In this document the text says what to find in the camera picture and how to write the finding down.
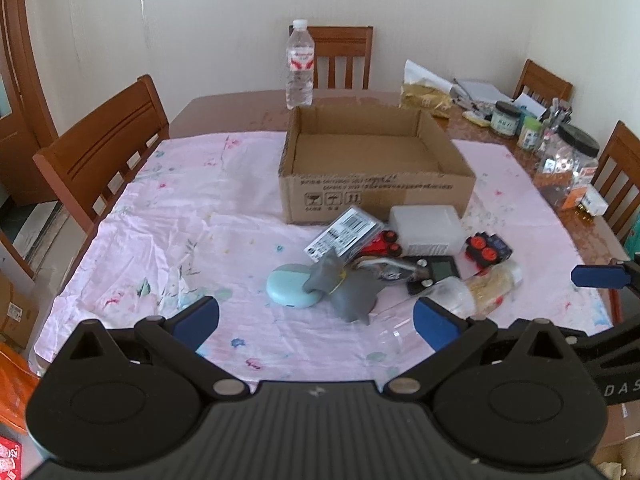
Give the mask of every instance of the blue gripper pad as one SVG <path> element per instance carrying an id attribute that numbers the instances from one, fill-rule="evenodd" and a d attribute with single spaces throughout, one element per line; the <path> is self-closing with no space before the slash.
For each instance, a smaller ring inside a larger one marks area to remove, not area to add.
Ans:
<path id="1" fill-rule="evenodd" d="M 415 302 L 415 330 L 436 352 L 460 336 L 463 323 L 428 298 L 420 298 Z"/>
<path id="2" fill-rule="evenodd" d="M 576 286 L 620 289 L 631 283 L 631 276 L 621 266 L 578 265 L 571 271 L 571 281 Z"/>
<path id="3" fill-rule="evenodd" d="M 178 341 L 196 351 L 218 328 L 220 308 L 211 296 L 205 296 L 176 314 L 164 324 Z"/>

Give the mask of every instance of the light blue case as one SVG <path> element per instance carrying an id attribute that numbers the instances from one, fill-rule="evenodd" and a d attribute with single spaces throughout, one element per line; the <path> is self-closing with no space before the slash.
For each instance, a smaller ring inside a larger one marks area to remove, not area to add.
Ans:
<path id="1" fill-rule="evenodd" d="M 310 267 L 302 264 L 286 264 L 273 270 L 267 278 L 267 294 L 274 303 L 307 308 L 322 299 L 322 292 L 305 292 L 302 286 L 309 279 Z"/>

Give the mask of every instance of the toy wheel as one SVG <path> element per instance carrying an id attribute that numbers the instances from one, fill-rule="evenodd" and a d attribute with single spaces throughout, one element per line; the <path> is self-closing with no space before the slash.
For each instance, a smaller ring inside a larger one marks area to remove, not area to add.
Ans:
<path id="1" fill-rule="evenodd" d="M 402 247 L 398 244 L 391 244 L 389 245 L 387 252 L 390 256 L 400 256 L 402 254 Z"/>
<path id="2" fill-rule="evenodd" d="M 486 247 L 486 240 L 481 236 L 474 236 L 469 240 L 469 245 L 474 249 L 484 249 Z"/>
<path id="3" fill-rule="evenodd" d="M 491 247 L 485 247 L 482 249 L 482 257 L 488 263 L 493 263 L 498 260 L 498 252 Z"/>
<path id="4" fill-rule="evenodd" d="M 396 233 L 395 231 L 383 231 L 382 239 L 386 243 L 392 244 L 398 241 L 398 233 Z"/>

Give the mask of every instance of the black jar lid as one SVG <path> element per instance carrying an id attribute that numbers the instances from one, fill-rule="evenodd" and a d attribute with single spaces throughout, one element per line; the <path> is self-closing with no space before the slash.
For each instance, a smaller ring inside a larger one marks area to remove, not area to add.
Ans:
<path id="1" fill-rule="evenodd" d="M 511 117 L 520 117 L 520 114 L 522 113 L 521 108 L 518 108 L 516 105 L 507 101 L 498 101 L 495 104 L 495 109 Z"/>
<path id="2" fill-rule="evenodd" d="M 590 156 L 591 158 L 598 156 L 598 152 L 600 151 L 598 141 L 580 128 L 572 124 L 561 123 L 558 128 L 558 136 L 583 155 Z"/>

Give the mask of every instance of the gray plush toy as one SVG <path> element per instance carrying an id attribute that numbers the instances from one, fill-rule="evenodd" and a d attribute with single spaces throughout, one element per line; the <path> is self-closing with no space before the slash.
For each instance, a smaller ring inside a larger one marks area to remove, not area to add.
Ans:
<path id="1" fill-rule="evenodd" d="M 369 312 L 385 286 L 386 283 L 369 270 L 345 269 L 335 250 L 331 249 L 311 266 L 311 274 L 302 289 L 327 294 L 337 315 L 347 323 L 360 320 L 369 324 Z"/>

